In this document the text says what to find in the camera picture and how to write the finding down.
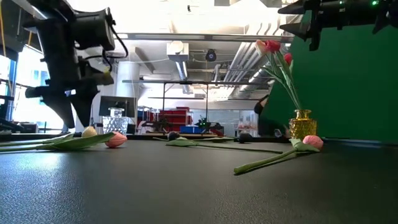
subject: vase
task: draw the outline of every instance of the vase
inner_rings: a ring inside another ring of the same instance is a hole
[[[295,110],[296,118],[290,119],[289,128],[291,137],[301,139],[305,136],[317,135],[317,121],[309,118],[310,110]]]
[[[124,109],[109,108],[109,110],[111,111],[110,116],[103,116],[104,134],[111,131],[117,131],[123,135],[126,135],[129,118],[122,116]]]

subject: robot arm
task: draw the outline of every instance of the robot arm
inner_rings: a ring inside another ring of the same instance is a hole
[[[323,28],[374,24],[373,34],[388,25],[398,28],[398,1],[395,0],[298,0],[278,10],[279,14],[305,14],[309,22],[281,25],[297,37],[311,39],[310,50],[318,50]]]
[[[74,11],[65,0],[28,0],[46,17],[24,24],[24,28],[37,33],[43,51],[43,62],[47,63],[50,79],[46,86],[26,90],[27,98],[42,97],[42,101],[53,109],[68,126],[74,128],[72,106],[84,127],[90,124],[91,104],[99,92],[97,85],[113,84],[109,72],[91,68],[88,59],[103,57],[109,63],[106,51],[114,50],[113,34],[128,51],[113,29],[115,21],[109,8],[98,12]],[[103,48],[102,55],[88,58],[78,57],[76,49]],[[65,91],[75,90],[66,96]]]

